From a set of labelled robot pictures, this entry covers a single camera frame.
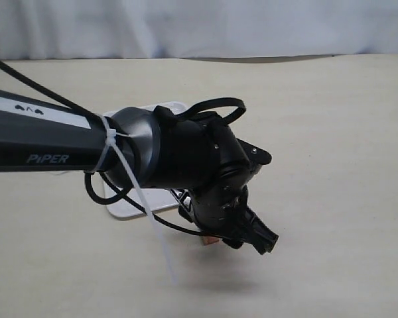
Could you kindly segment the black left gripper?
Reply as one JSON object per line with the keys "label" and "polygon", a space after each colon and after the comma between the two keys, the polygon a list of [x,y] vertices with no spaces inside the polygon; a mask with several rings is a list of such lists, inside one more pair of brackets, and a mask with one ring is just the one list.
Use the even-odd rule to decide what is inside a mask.
{"label": "black left gripper", "polygon": [[248,207],[248,188],[219,187],[198,195],[184,192],[178,214],[196,225],[196,236],[217,237],[231,248],[250,244],[260,254],[270,253],[279,236]]}

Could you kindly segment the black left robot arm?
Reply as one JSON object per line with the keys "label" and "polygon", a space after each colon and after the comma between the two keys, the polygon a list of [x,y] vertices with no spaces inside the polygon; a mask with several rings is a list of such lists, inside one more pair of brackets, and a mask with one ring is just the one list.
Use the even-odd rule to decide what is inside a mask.
{"label": "black left robot arm", "polygon": [[265,254],[278,236],[248,207],[247,183],[271,155],[232,133],[244,113],[223,97],[179,114],[157,105],[87,116],[0,90],[0,172],[79,170],[101,205],[128,201],[135,186],[164,189],[196,236]]}

